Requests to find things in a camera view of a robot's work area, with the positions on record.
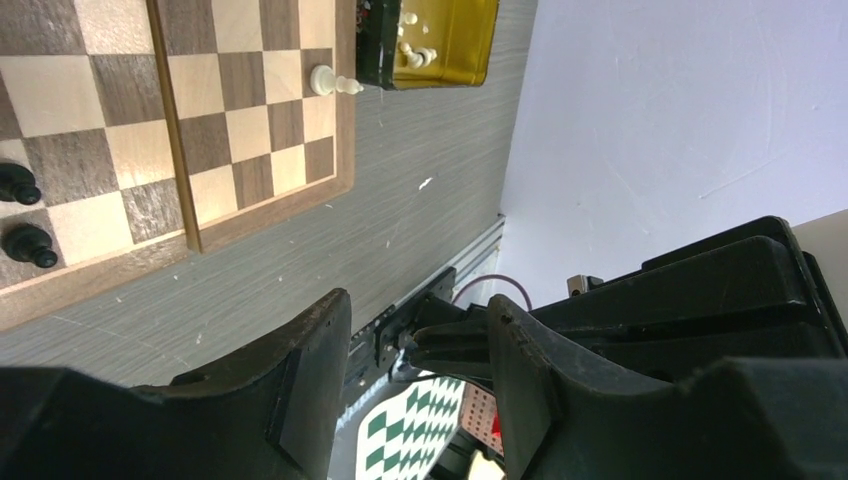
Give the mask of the wooden chess board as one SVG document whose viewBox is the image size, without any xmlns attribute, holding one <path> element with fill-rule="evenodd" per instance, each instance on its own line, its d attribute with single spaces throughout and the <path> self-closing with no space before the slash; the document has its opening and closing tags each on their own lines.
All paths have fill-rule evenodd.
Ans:
<svg viewBox="0 0 848 480">
<path fill-rule="evenodd" d="M 351 1 L 5 1 L 1 164 L 27 167 L 30 206 L 1 232 L 53 237 L 50 269 L 1 256 L 10 329 L 216 250 L 349 191 Z"/>
</svg>

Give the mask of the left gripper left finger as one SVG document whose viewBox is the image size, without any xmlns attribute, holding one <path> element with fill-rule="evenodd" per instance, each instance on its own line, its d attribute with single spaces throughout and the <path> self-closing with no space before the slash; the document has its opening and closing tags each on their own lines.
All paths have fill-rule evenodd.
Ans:
<svg viewBox="0 0 848 480">
<path fill-rule="evenodd" d="M 164 386 L 70 368 L 1 371 L 5 479 L 323 479 L 350 346 L 334 289 L 281 327 Z"/>
</svg>

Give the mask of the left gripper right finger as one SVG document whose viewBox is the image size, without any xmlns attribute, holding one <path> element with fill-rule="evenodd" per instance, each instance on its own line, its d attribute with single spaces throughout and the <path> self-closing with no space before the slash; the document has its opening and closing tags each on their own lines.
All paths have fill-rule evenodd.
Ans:
<svg viewBox="0 0 848 480">
<path fill-rule="evenodd" d="M 847 364 L 730 358 L 677 382 L 609 361 L 505 296 L 487 325 L 511 479 L 843 479 Z"/>
</svg>

